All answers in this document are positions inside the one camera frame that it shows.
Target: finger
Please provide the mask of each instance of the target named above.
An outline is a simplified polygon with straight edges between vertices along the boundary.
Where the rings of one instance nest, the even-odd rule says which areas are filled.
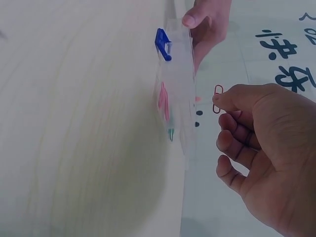
[[[251,113],[244,112],[244,111],[233,111],[233,112],[228,112],[234,120],[236,120],[237,123],[242,124],[249,130],[254,132],[254,127],[253,127],[253,116]]]
[[[182,23],[186,27],[193,29],[197,27],[209,15],[208,1],[195,4],[182,18]]]
[[[243,165],[247,169],[251,169],[257,152],[235,139],[231,132],[228,130],[221,131],[218,135],[216,145],[221,152],[225,153],[233,161]]]
[[[256,150],[261,149],[256,134],[252,130],[249,130],[243,125],[237,123],[230,114],[220,115],[218,123],[222,130],[228,130],[231,132],[232,136],[245,146]]]
[[[233,86],[223,94],[213,96],[213,103],[220,109],[227,112],[245,111],[251,113],[253,107],[263,98],[270,96],[276,92],[282,91],[284,88],[277,84],[266,85],[243,85]]]
[[[221,155],[218,158],[216,173],[228,187],[240,195],[240,190],[246,177],[235,170],[227,156]]]

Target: paper sheet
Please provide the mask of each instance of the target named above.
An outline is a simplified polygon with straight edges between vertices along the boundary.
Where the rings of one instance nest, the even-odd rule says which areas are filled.
[[[192,1],[186,2],[187,8],[192,5]],[[294,89],[315,100],[315,17],[313,0],[233,0],[227,38],[205,58],[196,77],[199,98],[197,152],[186,172],[181,237],[279,236],[251,216],[241,198],[216,175],[220,152],[215,142],[220,127],[219,115],[213,112],[211,99],[218,84],[228,90],[238,83],[276,83],[276,77],[283,75],[278,77],[282,82],[293,82],[294,76],[300,82],[304,81],[296,83]],[[256,37],[267,33],[279,34]],[[271,39],[277,40],[280,45],[285,44],[283,40],[288,40],[289,49],[284,52],[279,47],[278,51],[260,44],[260,41],[265,41],[273,45]],[[243,167],[235,166],[247,174]]]

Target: white surface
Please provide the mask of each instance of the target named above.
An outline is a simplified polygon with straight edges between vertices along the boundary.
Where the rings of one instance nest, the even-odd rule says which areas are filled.
[[[187,7],[192,5],[192,0],[186,1]],[[314,0],[233,0],[227,38],[205,58],[196,77],[197,96],[202,98],[197,110],[203,111],[203,115],[196,116],[200,123],[197,155],[186,172],[181,237],[280,236],[256,220],[241,198],[217,177],[220,152],[215,143],[220,127],[211,98],[217,84],[228,90],[238,83],[275,83],[275,76],[280,73],[278,66],[310,67],[316,79],[316,46],[310,44],[304,32],[307,27],[316,29],[316,21],[299,21],[305,12],[316,17]],[[276,53],[277,59],[269,60],[272,50],[263,48],[259,44],[263,39],[255,37],[263,29],[282,33],[280,42],[287,39],[297,44],[297,54],[286,60]],[[315,99],[316,88],[309,82],[303,85],[306,93],[300,93]]]
[[[184,159],[152,104],[175,16],[170,0],[0,0],[0,236],[179,235]]]

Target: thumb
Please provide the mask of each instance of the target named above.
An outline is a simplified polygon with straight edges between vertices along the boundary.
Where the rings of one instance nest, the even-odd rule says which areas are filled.
[[[203,1],[191,8],[182,18],[182,23],[186,27],[193,29],[197,27],[207,16],[208,6],[206,1]]]
[[[267,96],[282,92],[283,87],[277,84],[233,86],[223,94],[213,96],[213,103],[218,108],[227,111],[245,111],[252,113],[256,104]]]

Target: paper clip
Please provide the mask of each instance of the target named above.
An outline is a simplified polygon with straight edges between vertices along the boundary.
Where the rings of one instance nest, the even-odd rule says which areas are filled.
[[[215,89],[214,89],[214,95],[216,94],[222,94],[224,92],[224,88],[223,86],[221,85],[216,85],[215,86]],[[221,109],[219,109],[218,107],[216,107],[214,104],[213,104],[213,112],[215,114],[219,114],[221,112]]]
[[[155,39],[155,45],[166,61],[171,61],[172,59],[170,55],[171,44],[172,43],[169,40],[166,32],[163,29],[158,28],[156,39]]]
[[[161,110],[163,105],[163,112],[166,121],[169,121],[169,103],[168,103],[168,92],[164,86],[164,83],[161,83],[160,94],[158,99],[158,108]]]
[[[169,139],[173,142],[174,128],[168,129]]]

